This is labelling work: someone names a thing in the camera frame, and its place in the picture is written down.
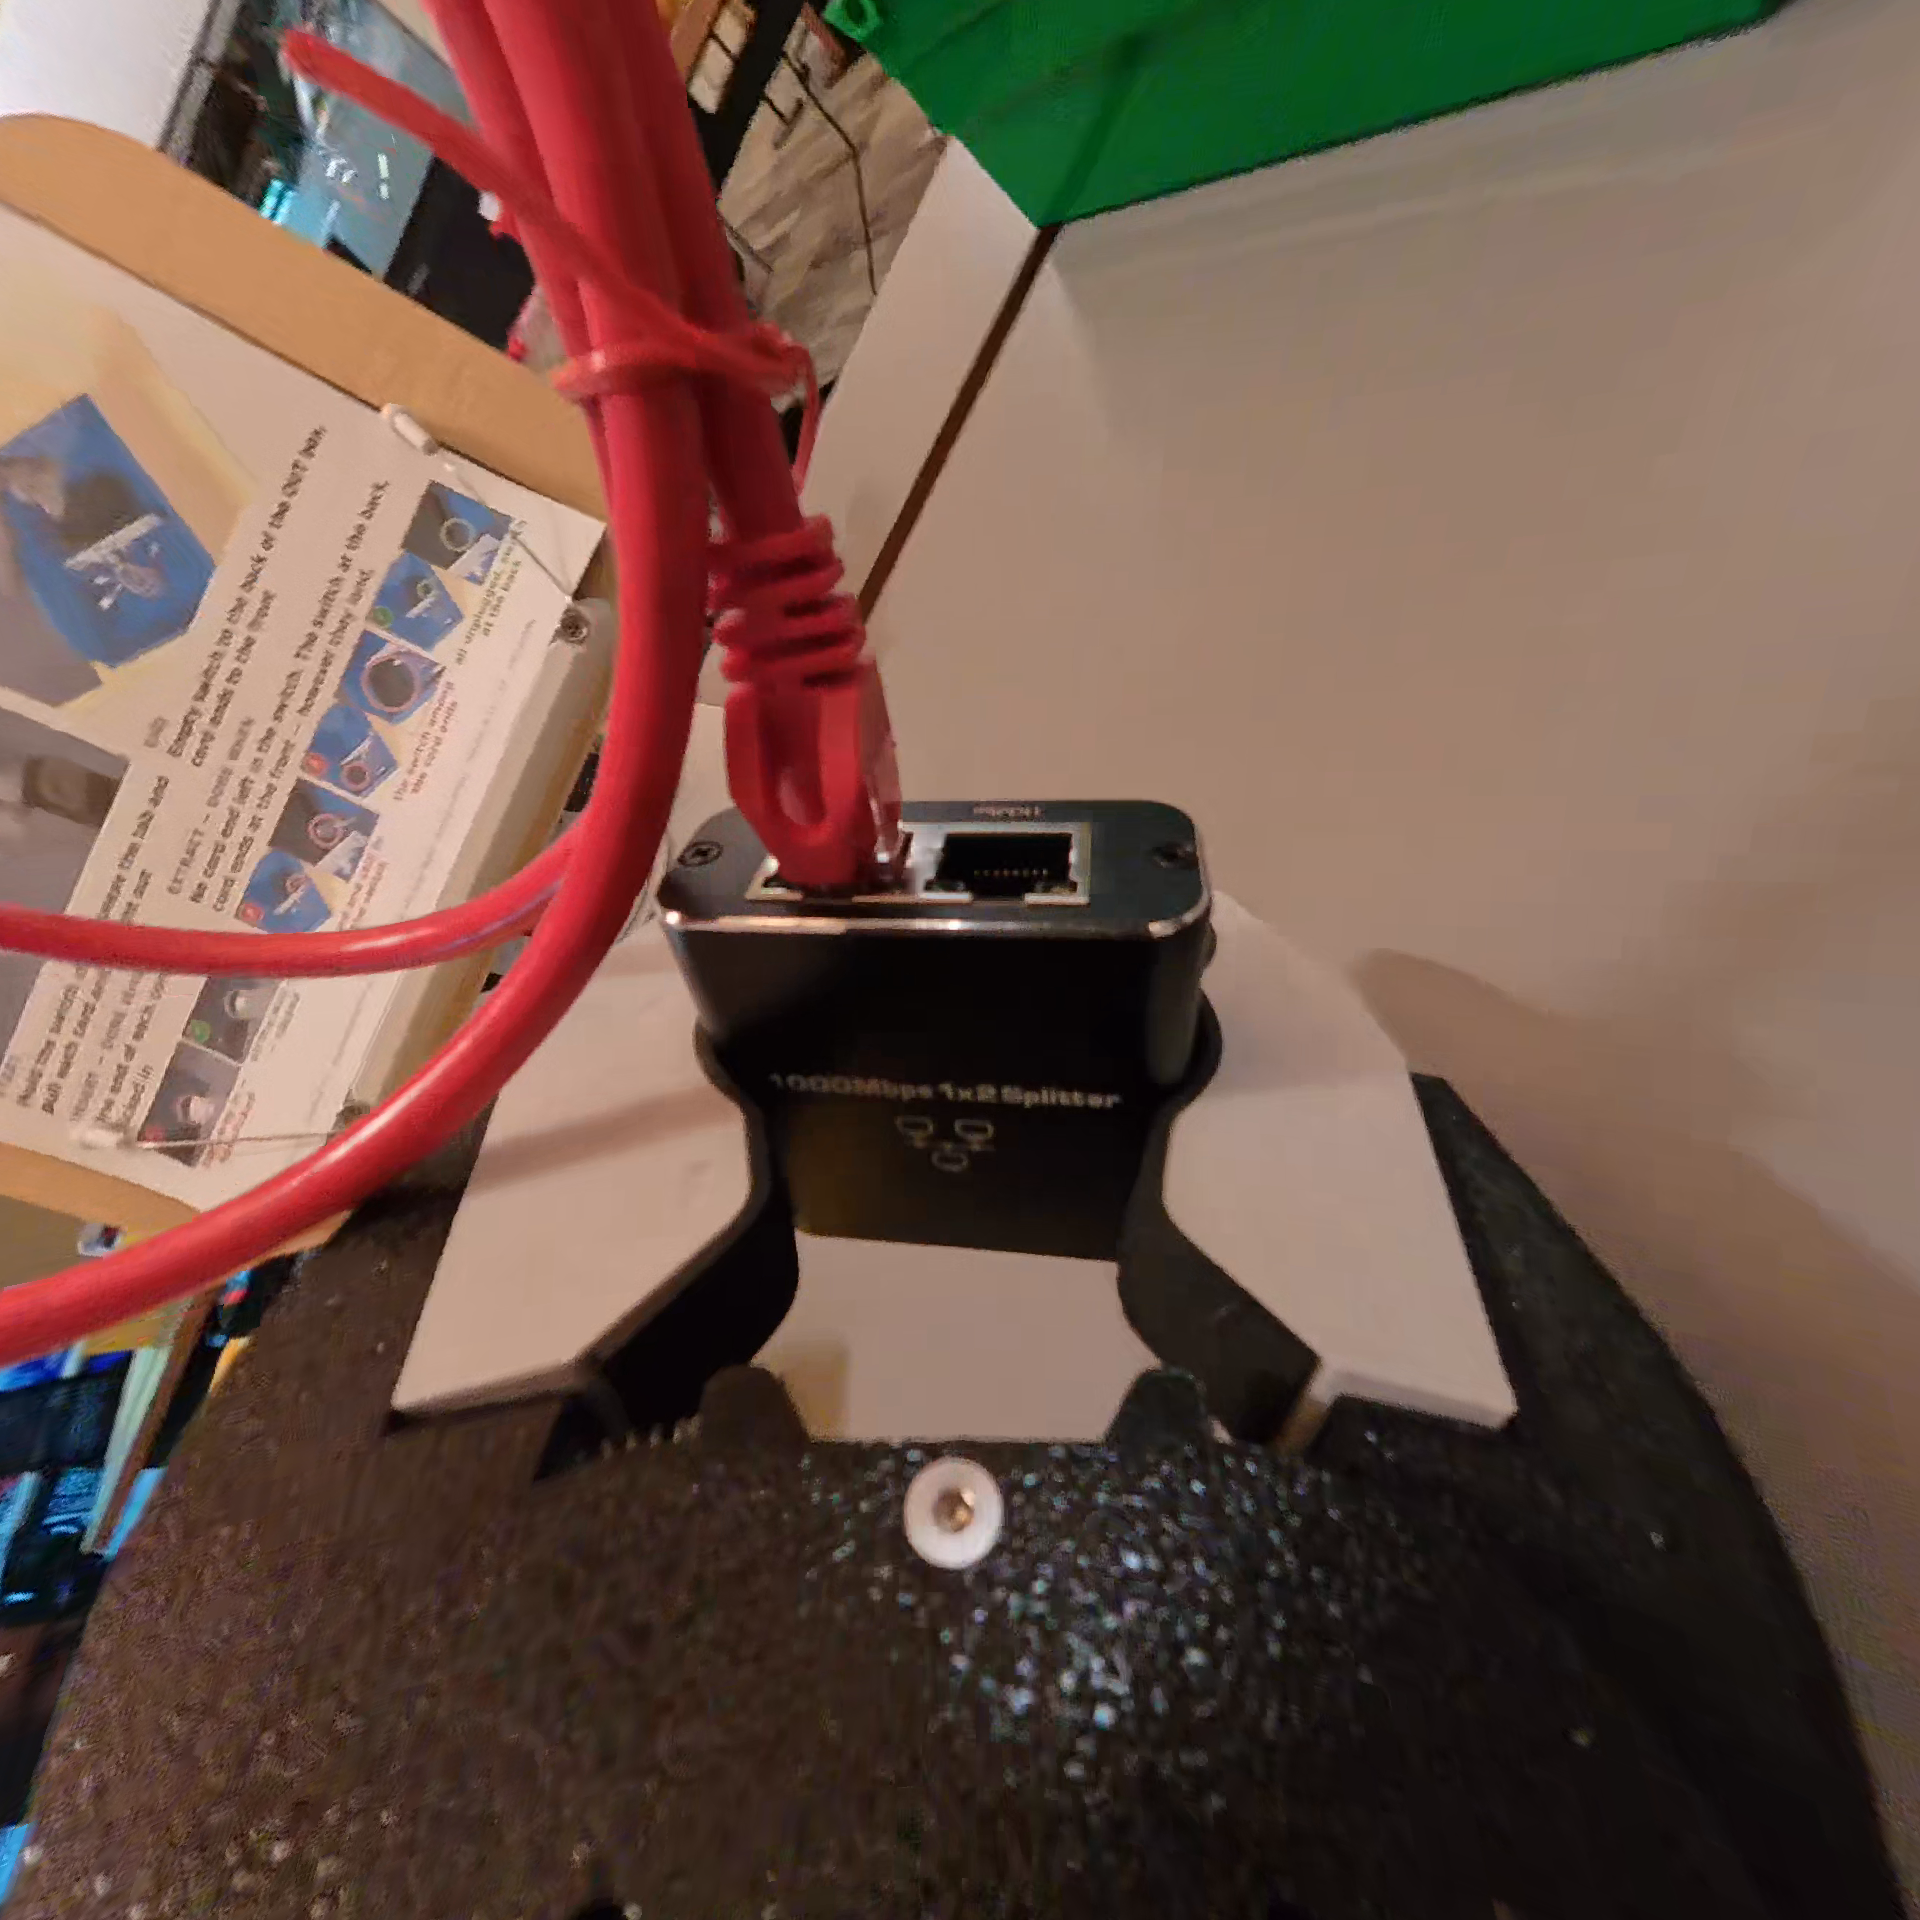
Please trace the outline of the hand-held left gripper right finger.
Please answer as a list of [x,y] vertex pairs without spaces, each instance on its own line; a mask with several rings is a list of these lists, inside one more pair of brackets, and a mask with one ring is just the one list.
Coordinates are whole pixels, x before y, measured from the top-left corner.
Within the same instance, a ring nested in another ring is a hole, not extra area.
[[1303,1449],[1345,1401],[1519,1412],[1410,1069],[1356,990],[1226,893],[1192,1067],[1120,1226],[1120,1306],[1215,1426]]

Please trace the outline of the printed instruction sheet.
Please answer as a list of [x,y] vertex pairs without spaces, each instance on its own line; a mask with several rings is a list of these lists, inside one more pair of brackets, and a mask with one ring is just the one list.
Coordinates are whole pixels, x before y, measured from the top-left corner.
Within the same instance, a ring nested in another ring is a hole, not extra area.
[[489,886],[604,528],[346,412],[219,470],[201,520],[167,450],[104,393],[5,440],[5,904],[244,950],[8,950],[2,1123],[207,1209],[399,1081],[421,977],[272,979],[257,950]]

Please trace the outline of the black ethernet splitter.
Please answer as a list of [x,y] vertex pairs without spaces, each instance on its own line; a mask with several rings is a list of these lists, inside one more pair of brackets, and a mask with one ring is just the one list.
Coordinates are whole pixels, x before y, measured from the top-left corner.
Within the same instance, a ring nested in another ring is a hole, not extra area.
[[893,875],[825,893],[728,810],[660,909],[802,1234],[1117,1260],[1202,1025],[1211,886],[1188,814],[914,803]]

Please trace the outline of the curved wooden board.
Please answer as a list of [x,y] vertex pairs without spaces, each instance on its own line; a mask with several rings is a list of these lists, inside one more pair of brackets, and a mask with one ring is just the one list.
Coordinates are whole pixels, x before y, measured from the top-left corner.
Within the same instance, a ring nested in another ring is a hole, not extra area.
[[[605,517],[585,428],[532,373],[391,288],[288,237],[211,182],[125,134],[43,114],[5,117],[2,202],[72,249],[151,286],[236,341],[299,369],[372,412],[396,403],[468,468],[484,468],[569,510]],[[572,780],[605,714],[613,640],[561,645],[535,707],[519,725],[516,761],[483,804],[451,891],[468,899],[516,875],[549,844]],[[413,974],[396,1021],[375,1045],[380,1100],[451,1040],[477,1002],[484,956]],[[171,1198],[5,1145],[5,1241],[23,1230],[34,1252],[50,1221],[154,1234],[189,1219]]]

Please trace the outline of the green plastic bin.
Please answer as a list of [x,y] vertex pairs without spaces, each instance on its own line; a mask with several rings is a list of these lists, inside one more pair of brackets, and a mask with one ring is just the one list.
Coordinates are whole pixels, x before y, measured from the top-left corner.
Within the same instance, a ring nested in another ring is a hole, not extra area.
[[1748,32],[1779,2],[835,2],[1037,228]]

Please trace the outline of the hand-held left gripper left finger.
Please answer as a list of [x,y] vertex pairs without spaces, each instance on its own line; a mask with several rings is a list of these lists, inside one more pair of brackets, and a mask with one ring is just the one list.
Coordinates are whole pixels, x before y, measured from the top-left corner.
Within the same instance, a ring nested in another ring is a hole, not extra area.
[[757,1361],[797,1285],[763,1123],[651,916],[497,1100],[391,1422],[556,1405],[608,1438],[668,1434]]

